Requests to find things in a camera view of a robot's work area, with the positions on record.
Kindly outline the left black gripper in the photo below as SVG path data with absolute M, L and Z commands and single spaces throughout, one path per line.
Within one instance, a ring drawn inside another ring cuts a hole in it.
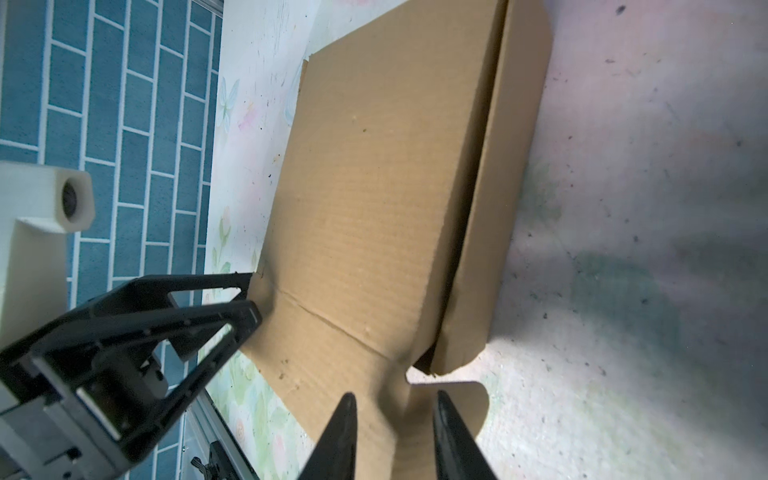
M 144 461 L 260 323 L 247 273 L 150 275 L 101 295 L 1 351 L 1 476 L 117 479 Z M 180 306 L 176 292 L 239 291 Z M 229 331 L 171 388 L 155 349 L 189 360 Z

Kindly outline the brown cardboard paper box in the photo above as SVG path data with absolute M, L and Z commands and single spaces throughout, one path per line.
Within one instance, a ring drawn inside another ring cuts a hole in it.
M 318 440 L 345 393 L 360 479 L 432 479 L 447 392 L 478 433 L 477 382 L 552 49 L 539 1 L 408 1 L 314 53 L 243 352 Z

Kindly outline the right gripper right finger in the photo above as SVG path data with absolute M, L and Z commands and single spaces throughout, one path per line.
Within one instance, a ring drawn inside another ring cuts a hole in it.
M 439 480 L 496 480 L 490 465 L 448 393 L 437 392 L 433 409 L 436 475 Z

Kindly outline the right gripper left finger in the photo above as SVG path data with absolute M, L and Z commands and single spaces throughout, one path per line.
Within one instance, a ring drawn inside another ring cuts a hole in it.
M 345 393 L 307 460 L 299 480 L 353 480 L 357 450 L 357 402 Z

